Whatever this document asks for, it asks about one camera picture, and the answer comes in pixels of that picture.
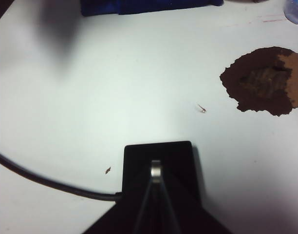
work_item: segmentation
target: white table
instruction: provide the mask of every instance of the white table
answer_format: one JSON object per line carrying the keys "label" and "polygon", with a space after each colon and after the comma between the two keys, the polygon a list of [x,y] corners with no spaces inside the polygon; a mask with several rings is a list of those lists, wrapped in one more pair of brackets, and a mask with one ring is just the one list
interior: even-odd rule
{"label": "white table", "polygon": [[[235,234],[298,234],[298,109],[243,113],[219,78],[257,48],[298,52],[283,0],[89,18],[77,0],[61,2],[16,0],[0,20],[1,153],[114,193],[125,145],[190,140],[203,206],[220,222]],[[79,234],[112,205],[0,166],[0,234]]]}

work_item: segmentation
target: brown stain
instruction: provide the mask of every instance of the brown stain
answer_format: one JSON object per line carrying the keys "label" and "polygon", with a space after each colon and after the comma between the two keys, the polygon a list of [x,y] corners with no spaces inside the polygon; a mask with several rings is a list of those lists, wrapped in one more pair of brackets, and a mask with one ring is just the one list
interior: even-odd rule
{"label": "brown stain", "polygon": [[293,108],[298,107],[298,54],[292,53],[289,56],[278,55],[278,58],[284,62],[284,66],[291,69],[291,77],[287,81],[286,93]]}
{"label": "brown stain", "polygon": [[257,95],[258,91],[252,92],[243,84],[243,78],[251,76],[252,71],[258,73],[258,70],[262,71],[268,68],[284,71],[286,73],[285,79],[288,79],[291,75],[291,70],[284,67],[285,63],[279,59],[278,55],[288,57],[292,53],[292,50],[280,47],[261,48],[240,57],[229,68],[226,68],[220,78],[229,96],[238,101],[237,108],[239,110],[243,112],[247,110],[267,110],[275,116],[291,112],[292,104],[282,84],[279,85],[280,88],[272,87],[271,94],[266,92],[266,95],[263,95],[263,91],[261,91],[261,94]]}
{"label": "brown stain", "polygon": [[106,170],[105,174],[107,174],[110,170],[111,170],[111,167]]}

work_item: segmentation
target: blue fabric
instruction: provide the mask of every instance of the blue fabric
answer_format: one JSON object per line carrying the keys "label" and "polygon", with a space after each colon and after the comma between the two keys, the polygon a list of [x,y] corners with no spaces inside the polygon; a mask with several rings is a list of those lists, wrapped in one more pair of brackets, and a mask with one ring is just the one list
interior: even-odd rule
{"label": "blue fabric", "polygon": [[126,15],[206,5],[221,6],[223,3],[224,0],[81,0],[81,12],[84,16]]}

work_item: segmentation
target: black base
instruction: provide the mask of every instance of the black base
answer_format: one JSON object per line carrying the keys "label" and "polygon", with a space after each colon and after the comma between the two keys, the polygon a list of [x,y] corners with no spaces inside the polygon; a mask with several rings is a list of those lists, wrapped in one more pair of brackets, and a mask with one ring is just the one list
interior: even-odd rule
{"label": "black base", "polygon": [[128,145],[124,149],[122,192],[144,170],[151,168],[152,160],[160,160],[161,165],[200,202],[195,162],[190,141]]}

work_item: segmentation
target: black cable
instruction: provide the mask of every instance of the black cable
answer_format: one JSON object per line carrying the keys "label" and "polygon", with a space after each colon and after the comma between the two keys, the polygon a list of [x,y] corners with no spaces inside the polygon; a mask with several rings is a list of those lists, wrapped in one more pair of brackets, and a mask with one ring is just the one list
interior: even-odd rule
{"label": "black cable", "polygon": [[73,187],[70,185],[66,185],[63,183],[59,183],[56,181],[53,181],[51,179],[45,178],[41,175],[38,175],[34,172],[31,172],[24,167],[19,166],[15,162],[9,160],[5,156],[0,154],[0,164],[3,165],[4,167],[8,168],[12,172],[17,173],[18,175],[25,177],[26,179],[29,179],[33,182],[45,185],[47,187],[61,190],[70,194],[78,195],[78,196],[83,196],[91,199],[96,199],[96,200],[102,200],[102,201],[118,201],[121,198],[121,193],[116,193],[116,194],[101,194],[101,193],[96,193],[93,191],[88,191],[88,190],[83,190],[77,187]]}

